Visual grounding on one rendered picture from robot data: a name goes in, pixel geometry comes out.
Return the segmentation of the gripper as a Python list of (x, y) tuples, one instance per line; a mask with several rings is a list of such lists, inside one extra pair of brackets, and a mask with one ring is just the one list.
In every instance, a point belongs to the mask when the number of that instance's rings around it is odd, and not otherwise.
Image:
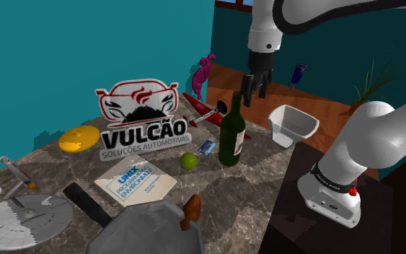
[(242, 77), (241, 92), (244, 98), (244, 106), (251, 104), (252, 94), (255, 91), (255, 76), (262, 74), (259, 82), (259, 98), (265, 99), (268, 86), (273, 79), (273, 70), (275, 63), (275, 53), (249, 52), (248, 68), (250, 74)]

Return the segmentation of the blue can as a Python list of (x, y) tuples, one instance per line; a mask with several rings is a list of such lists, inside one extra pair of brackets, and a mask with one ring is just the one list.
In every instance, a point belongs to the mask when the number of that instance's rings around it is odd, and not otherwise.
[(289, 83), (290, 90), (292, 90), (295, 87), (295, 85), (300, 82), (305, 70), (306, 70), (306, 64), (305, 63), (298, 63), (295, 66), (293, 75), (291, 77), (291, 81)]

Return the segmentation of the white square bowl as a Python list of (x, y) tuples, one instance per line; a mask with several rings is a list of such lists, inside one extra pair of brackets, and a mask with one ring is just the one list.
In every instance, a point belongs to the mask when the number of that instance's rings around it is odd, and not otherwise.
[(281, 105), (268, 116), (272, 140), (289, 148), (310, 138), (319, 128), (319, 120), (290, 105)]

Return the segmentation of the magenta flamingo figure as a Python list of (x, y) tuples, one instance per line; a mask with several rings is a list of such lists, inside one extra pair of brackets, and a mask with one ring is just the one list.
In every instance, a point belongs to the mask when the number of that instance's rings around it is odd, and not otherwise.
[(211, 62), (215, 60), (216, 56), (213, 53), (208, 54), (207, 57), (202, 58), (199, 61), (200, 68), (193, 74), (192, 77), (192, 89), (197, 95), (197, 99), (202, 101), (201, 91), (203, 83), (208, 79)]

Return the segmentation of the white red tool, black disc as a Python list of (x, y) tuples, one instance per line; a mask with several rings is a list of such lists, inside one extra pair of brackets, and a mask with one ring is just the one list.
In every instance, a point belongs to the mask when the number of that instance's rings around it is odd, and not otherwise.
[(226, 114), (227, 113), (227, 106), (226, 104), (222, 101), (222, 100), (218, 100), (217, 101), (217, 107), (211, 111), (209, 111), (208, 113), (202, 115), (199, 118), (196, 118), (195, 120), (188, 118), (187, 116), (183, 116), (183, 118), (193, 127), (197, 127), (197, 124), (206, 120), (207, 118), (209, 118), (210, 116), (212, 116), (214, 113), (223, 113)]

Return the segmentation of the dark green wine bottle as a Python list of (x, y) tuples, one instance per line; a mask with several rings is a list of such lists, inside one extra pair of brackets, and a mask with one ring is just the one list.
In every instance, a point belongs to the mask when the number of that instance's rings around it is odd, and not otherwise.
[(219, 139), (219, 162), (224, 166), (234, 166), (239, 161), (245, 134), (245, 121), (240, 113), (241, 92), (234, 92), (231, 110), (221, 122)]

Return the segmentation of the long red toy rocket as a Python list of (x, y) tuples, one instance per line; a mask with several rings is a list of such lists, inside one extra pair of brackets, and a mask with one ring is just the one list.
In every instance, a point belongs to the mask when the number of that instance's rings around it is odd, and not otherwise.
[[(187, 99), (187, 101), (194, 107), (194, 109), (197, 110), (197, 112), (200, 114), (200, 116), (202, 116), (202, 115), (208, 113), (209, 111), (215, 109), (215, 108), (208, 107), (206, 104), (204, 104), (203, 102), (191, 97), (187, 93), (184, 93), (183, 95)], [(221, 123), (222, 123), (222, 121), (224, 119), (222, 114), (223, 113), (214, 113), (212, 116), (207, 118), (205, 121), (209, 121), (210, 123), (215, 124), (218, 127), (221, 127)]]

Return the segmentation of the green lime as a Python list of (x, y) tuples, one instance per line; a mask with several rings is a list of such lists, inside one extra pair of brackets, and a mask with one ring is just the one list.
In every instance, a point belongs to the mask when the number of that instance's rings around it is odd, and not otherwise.
[(193, 170), (197, 165), (197, 157), (193, 153), (184, 153), (180, 157), (180, 166), (184, 170)]

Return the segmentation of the potted green plant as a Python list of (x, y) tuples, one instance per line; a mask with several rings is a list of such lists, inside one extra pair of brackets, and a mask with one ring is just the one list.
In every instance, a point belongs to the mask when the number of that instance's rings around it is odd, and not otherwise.
[(358, 99), (353, 101), (353, 104), (348, 110), (340, 115), (351, 116), (359, 106), (368, 102), (376, 92), (382, 88), (385, 84), (393, 82), (394, 80), (402, 76), (402, 71), (398, 69), (398, 66), (392, 65), (394, 56), (390, 55), (386, 58), (384, 65), (380, 68), (375, 75), (375, 58), (372, 58), (371, 66), (367, 69), (366, 78), (363, 86), (360, 83), (354, 85)]

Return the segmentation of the white red black car sign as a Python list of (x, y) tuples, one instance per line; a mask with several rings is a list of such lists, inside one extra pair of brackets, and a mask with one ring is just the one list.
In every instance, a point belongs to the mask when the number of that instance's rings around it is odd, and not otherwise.
[(102, 116), (109, 122), (100, 136), (103, 162), (153, 152), (192, 141), (187, 122), (174, 117), (179, 84), (158, 79), (121, 81), (111, 90), (96, 89)]

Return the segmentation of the brown drumstick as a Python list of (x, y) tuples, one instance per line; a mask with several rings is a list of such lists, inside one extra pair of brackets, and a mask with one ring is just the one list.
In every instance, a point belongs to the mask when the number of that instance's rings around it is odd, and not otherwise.
[(201, 197), (198, 194), (192, 195), (182, 209), (185, 218), (180, 222), (180, 227), (182, 231), (186, 231), (190, 228), (191, 221), (196, 222), (200, 218)]

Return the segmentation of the white and blue book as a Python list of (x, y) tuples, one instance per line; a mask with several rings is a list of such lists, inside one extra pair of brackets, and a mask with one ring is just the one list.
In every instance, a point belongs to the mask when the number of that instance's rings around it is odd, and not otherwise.
[(162, 200), (176, 182), (138, 155), (125, 157), (94, 181), (124, 207)]

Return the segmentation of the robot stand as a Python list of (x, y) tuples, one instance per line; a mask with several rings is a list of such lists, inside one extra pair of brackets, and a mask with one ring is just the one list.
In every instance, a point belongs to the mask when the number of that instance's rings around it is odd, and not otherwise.
[(309, 209), (298, 191), (322, 155), (295, 146), (259, 254), (406, 254), (406, 167), (382, 181), (359, 177), (361, 220), (348, 229)]

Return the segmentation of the grey starship model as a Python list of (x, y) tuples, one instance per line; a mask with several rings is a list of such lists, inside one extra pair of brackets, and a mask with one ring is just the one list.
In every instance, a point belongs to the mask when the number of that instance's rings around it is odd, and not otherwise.
[(34, 189), (37, 183), (8, 157), (0, 161), (18, 179), (10, 190), (0, 193), (0, 250), (31, 248), (64, 231), (73, 217), (70, 203), (42, 194), (13, 196), (21, 185)]

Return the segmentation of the window with brown frame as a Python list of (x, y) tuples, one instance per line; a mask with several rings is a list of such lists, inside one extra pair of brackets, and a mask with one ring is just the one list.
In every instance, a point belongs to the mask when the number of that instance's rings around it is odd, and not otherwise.
[(215, 6), (241, 12), (251, 12), (252, 0), (215, 0)]

